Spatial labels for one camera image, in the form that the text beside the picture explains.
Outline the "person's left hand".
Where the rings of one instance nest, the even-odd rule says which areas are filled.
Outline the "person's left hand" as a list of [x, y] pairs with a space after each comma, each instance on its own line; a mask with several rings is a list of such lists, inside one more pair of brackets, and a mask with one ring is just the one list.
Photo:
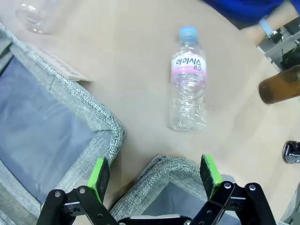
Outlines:
[[255, 46], [258, 46], [267, 37], [259, 24], [244, 28], [241, 31]]

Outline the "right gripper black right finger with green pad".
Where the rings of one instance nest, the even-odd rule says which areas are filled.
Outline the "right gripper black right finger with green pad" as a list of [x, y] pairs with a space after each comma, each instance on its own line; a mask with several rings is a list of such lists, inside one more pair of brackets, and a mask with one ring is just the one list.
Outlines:
[[258, 183], [240, 187], [223, 180], [211, 155], [203, 154], [200, 177], [208, 197], [192, 219], [193, 225], [216, 225], [225, 211], [234, 211], [242, 225], [275, 225], [276, 221]]

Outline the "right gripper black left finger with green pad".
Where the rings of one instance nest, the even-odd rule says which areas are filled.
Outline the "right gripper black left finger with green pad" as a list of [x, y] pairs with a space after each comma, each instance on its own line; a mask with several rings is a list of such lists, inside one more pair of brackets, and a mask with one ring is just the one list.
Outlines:
[[71, 225], [77, 216], [86, 216], [93, 225], [116, 225], [117, 221], [103, 205], [109, 178], [108, 160], [98, 158], [86, 186], [69, 193], [61, 189], [48, 193], [37, 224]]

